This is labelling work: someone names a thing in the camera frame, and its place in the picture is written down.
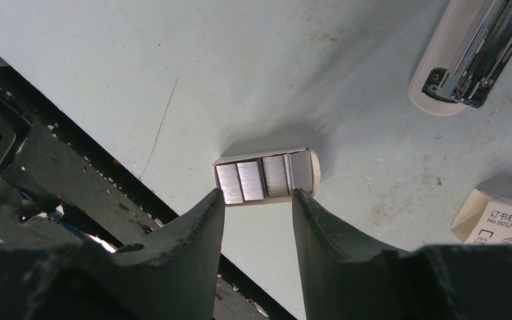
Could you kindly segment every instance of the gray floor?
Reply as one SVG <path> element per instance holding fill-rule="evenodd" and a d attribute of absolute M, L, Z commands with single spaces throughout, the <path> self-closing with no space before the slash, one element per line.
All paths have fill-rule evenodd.
<path fill-rule="evenodd" d="M 457 242 L 470 190 L 512 176 L 512 62 L 481 110 L 436 117 L 407 97 L 446 4 L 0 1 L 0 55 L 177 212 L 220 155 L 306 146 L 328 210 L 415 249 Z M 224 254 L 304 319 L 291 204 L 225 224 Z"/>

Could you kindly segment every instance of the scratch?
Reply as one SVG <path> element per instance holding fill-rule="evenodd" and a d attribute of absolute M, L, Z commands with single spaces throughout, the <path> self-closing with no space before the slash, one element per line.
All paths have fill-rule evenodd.
<path fill-rule="evenodd" d="M 171 90 L 171 94 L 169 95 L 168 104 L 166 105 L 166 110 L 164 111 L 164 115 L 162 116 L 162 121 L 160 121 L 160 127 L 158 128 L 158 133 L 156 133 L 156 139 L 154 140 L 154 145 L 152 146 L 152 150 L 150 150 L 150 156 L 148 156 L 148 161 L 146 161 L 146 165 L 144 166 L 144 170 L 142 171 L 140 178 L 142 178 L 142 176 L 144 176 L 144 173 L 146 173 L 148 164 L 150 164 L 150 159 L 152 159 L 152 155 L 154 154 L 154 150 L 156 149 L 156 144 L 158 143 L 158 137 L 160 136 L 160 131 L 162 130 L 162 125 L 164 124 L 164 119 L 166 119 L 166 113 L 169 108 L 169 104 L 171 102 L 171 98 L 173 97 L 173 92 L 175 91 L 175 87 L 177 86 L 178 80 L 179 80 L 179 77 L 175 78 L 175 83 L 173 84 L 173 89 Z"/>

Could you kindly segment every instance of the cardboard box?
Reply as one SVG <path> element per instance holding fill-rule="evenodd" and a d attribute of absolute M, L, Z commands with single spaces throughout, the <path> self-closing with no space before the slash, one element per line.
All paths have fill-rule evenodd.
<path fill-rule="evenodd" d="M 223 165 L 226 163 L 236 163 L 239 161 L 245 161 L 249 159 L 256 159 L 262 157 L 271 157 L 274 155 L 282 155 L 284 153 L 296 153 L 301 151 L 309 150 L 311 154 L 311 169 L 313 171 L 313 190 L 309 192 L 309 194 L 314 197 L 317 194 L 317 190 L 319 189 L 319 184 L 321 182 L 321 167 L 319 166 L 319 158 L 313 150 L 309 148 L 297 148 L 297 149 L 287 149 L 287 150 L 279 150 L 279 151 L 270 151 L 270 152 L 260 152 L 260 153 L 252 153 L 248 155 L 235 155 L 231 157 L 221 157 L 213 164 L 213 174 L 215 176 L 215 184 L 217 187 L 220 187 L 219 177 L 217 175 L 217 165 Z M 267 203 L 281 203 L 281 202 L 289 202 L 291 201 L 291 195 L 286 195 L 282 197 L 266 197 L 264 200 L 255 200 L 255 201 L 246 201 L 240 204 L 230 204 L 226 205 L 227 207 L 240 207 L 244 205 L 263 205 Z"/>
<path fill-rule="evenodd" d="M 512 199 L 474 189 L 452 224 L 466 244 L 512 245 Z"/>

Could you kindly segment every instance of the white table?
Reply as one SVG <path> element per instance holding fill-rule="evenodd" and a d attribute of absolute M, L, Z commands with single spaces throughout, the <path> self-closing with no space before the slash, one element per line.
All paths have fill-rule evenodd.
<path fill-rule="evenodd" d="M 0 56 L 178 213 L 226 150 L 307 146 L 328 210 L 415 249 L 457 242 L 470 190 L 512 172 L 512 62 L 481 110 L 436 117 L 407 97 L 446 4 L 0 0 Z M 223 253 L 304 319 L 291 204 L 225 224 Z"/>

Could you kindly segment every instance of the dirty surface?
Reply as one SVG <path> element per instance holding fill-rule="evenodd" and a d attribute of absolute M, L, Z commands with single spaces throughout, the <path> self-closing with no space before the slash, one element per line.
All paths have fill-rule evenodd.
<path fill-rule="evenodd" d="M 470 190 L 512 174 L 512 61 L 480 110 L 435 117 L 407 97 L 446 4 L 0 4 L 0 55 L 137 177 L 152 153 L 142 182 L 176 212 L 224 152 L 307 146 L 326 209 L 415 249 L 456 243 Z M 223 253 L 305 317 L 290 203 L 228 209 Z"/>

